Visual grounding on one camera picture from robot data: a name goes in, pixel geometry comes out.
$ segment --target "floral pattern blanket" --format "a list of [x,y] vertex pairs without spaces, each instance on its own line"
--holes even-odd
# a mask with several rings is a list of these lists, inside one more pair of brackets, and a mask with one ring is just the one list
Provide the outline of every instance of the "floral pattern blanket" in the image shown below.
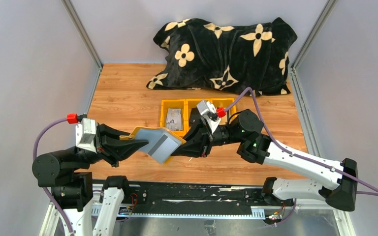
[[288,94],[288,49],[296,39],[281,18],[252,26],[220,27],[197,18],[170,22],[154,37],[169,52],[166,68],[146,87]]

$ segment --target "wooden table surface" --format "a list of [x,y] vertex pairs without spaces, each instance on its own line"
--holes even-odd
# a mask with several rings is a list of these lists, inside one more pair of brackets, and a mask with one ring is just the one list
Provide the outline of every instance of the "wooden table surface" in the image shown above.
[[[211,90],[150,90],[147,82],[164,69],[164,64],[104,65],[89,118],[115,129],[131,132],[136,126],[158,127],[162,99],[236,97],[235,94]],[[301,124],[292,94],[258,97],[263,118],[275,138],[292,148],[306,151]],[[237,104],[237,110],[251,109],[250,97]],[[288,170],[251,164],[237,155],[239,144],[213,147],[207,158],[173,157],[160,165],[148,155],[136,152],[118,168],[104,161],[91,166],[94,178],[125,175],[130,180],[257,184],[267,177],[302,178]]]

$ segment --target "gray wall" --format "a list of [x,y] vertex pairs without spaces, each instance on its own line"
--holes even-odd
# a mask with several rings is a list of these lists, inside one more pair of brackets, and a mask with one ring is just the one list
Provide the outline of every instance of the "gray wall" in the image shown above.
[[[37,235],[48,206],[31,172],[40,130],[85,112],[97,68],[61,1],[0,0],[0,235]],[[73,144],[51,130],[39,153]]]
[[[378,187],[378,1],[339,1],[298,74],[322,155],[356,160]],[[357,235],[378,235],[378,198],[357,196],[351,217]]]
[[292,59],[327,0],[72,0],[103,62],[163,62],[153,37],[167,22],[202,18],[217,25],[252,25],[282,17],[298,35]]

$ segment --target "red connector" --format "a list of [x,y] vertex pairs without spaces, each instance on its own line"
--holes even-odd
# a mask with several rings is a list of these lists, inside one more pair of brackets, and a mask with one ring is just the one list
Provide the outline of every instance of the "red connector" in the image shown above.
[[77,120],[77,114],[75,114],[75,113],[68,114],[67,115],[67,122],[69,124],[76,124],[76,123],[78,123],[79,121]]
[[226,115],[226,112],[224,111],[224,107],[219,107],[217,109],[217,115],[219,118],[222,118]]

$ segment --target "yellow compartment tray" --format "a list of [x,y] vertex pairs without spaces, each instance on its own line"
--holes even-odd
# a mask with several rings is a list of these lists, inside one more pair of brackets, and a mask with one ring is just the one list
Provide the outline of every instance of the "yellow compartment tray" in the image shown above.
[[[215,107],[228,107],[231,103],[234,102],[234,98],[199,98],[199,99],[175,99],[175,100],[162,100],[161,101],[161,111],[160,111],[160,127],[166,127],[166,116],[169,108],[172,109],[181,109],[182,111],[182,122],[183,130],[173,131],[176,135],[183,137],[190,129],[189,126],[189,116],[192,108],[196,108],[196,105],[202,101],[209,101]],[[229,115],[232,115],[237,112],[236,106],[233,106],[229,111]],[[227,117],[224,116],[221,118],[221,124],[225,124]]]

